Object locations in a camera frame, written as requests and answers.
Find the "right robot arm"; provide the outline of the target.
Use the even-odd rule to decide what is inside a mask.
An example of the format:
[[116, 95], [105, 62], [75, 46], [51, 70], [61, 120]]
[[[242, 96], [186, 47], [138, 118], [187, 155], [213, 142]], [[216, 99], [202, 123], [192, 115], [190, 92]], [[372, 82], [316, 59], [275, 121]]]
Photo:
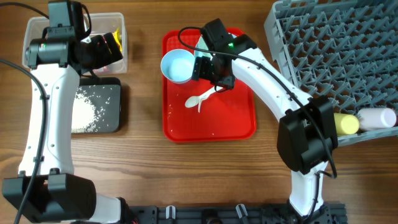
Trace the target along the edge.
[[246, 34], [233, 37], [220, 19], [199, 28], [206, 44], [195, 60], [192, 78], [208, 80], [215, 91], [247, 85], [279, 123], [277, 150], [292, 171], [289, 205], [300, 222], [310, 223], [323, 207], [323, 177], [336, 178], [332, 152], [338, 147], [333, 106], [294, 86], [265, 58]]

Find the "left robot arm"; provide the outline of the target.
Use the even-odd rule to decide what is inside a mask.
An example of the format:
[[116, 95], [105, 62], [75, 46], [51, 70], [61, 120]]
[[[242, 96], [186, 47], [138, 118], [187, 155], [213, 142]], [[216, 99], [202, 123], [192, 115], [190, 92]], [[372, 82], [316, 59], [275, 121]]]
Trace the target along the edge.
[[23, 69], [32, 80], [28, 140], [15, 178], [4, 179], [3, 197], [32, 223], [135, 223], [121, 197], [98, 194], [74, 174], [72, 110], [84, 73], [123, 58], [112, 33], [91, 35], [91, 18], [78, 1], [50, 1], [49, 25], [30, 42]]

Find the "yellow snack wrapper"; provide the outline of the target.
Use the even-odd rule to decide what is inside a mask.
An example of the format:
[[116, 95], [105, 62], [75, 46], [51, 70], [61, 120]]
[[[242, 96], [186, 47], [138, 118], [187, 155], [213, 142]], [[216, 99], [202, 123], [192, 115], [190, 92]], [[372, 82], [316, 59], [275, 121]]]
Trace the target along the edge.
[[121, 33], [120, 33], [119, 28], [117, 28], [116, 31], [113, 32], [113, 37], [114, 37], [114, 39], [115, 39], [115, 41], [116, 41], [116, 43], [117, 43], [117, 45], [118, 45], [118, 47], [119, 47], [120, 52], [122, 52], [122, 51], [123, 51], [123, 47], [122, 47], [122, 35], [121, 35]]

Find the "red snack wrapper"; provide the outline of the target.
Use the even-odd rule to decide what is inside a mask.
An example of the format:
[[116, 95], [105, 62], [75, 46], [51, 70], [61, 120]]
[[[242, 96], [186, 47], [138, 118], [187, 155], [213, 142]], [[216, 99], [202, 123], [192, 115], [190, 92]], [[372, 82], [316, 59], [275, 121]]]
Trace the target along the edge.
[[103, 68], [102, 68], [102, 71], [103, 72], [113, 72], [113, 65], [111, 64], [111, 65], [107, 65], [107, 66], [104, 66]]

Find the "white rice pile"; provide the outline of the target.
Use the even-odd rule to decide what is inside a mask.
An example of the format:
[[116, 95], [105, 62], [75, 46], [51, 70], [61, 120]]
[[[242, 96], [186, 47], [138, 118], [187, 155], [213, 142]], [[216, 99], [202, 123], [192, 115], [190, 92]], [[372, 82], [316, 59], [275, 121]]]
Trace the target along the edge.
[[72, 113], [72, 133], [98, 133], [104, 122], [110, 97], [102, 97], [95, 85], [79, 86], [75, 95]]

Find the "light blue bowl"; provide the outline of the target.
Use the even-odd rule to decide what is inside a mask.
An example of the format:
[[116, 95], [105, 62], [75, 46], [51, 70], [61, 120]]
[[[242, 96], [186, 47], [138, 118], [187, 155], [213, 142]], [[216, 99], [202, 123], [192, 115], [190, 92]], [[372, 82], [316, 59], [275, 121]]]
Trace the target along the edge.
[[160, 64], [163, 76], [176, 84], [184, 84], [191, 80], [195, 57], [184, 49], [167, 52]]

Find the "pink plastic cup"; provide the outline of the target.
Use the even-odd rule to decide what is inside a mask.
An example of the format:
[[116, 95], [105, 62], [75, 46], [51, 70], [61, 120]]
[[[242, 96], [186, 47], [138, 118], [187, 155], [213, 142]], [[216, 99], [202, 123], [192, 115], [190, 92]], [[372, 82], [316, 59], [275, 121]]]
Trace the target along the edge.
[[397, 121], [390, 108], [363, 108], [358, 111], [359, 128], [363, 131], [392, 128]]

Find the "yellow plastic cup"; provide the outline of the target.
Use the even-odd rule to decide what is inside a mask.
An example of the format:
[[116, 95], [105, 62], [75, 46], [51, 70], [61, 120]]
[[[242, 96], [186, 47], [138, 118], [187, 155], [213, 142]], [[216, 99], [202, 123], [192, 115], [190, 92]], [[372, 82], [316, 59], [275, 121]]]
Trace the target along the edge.
[[359, 130], [359, 120], [351, 114], [335, 113], [334, 119], [339, 136], [356, 134]]

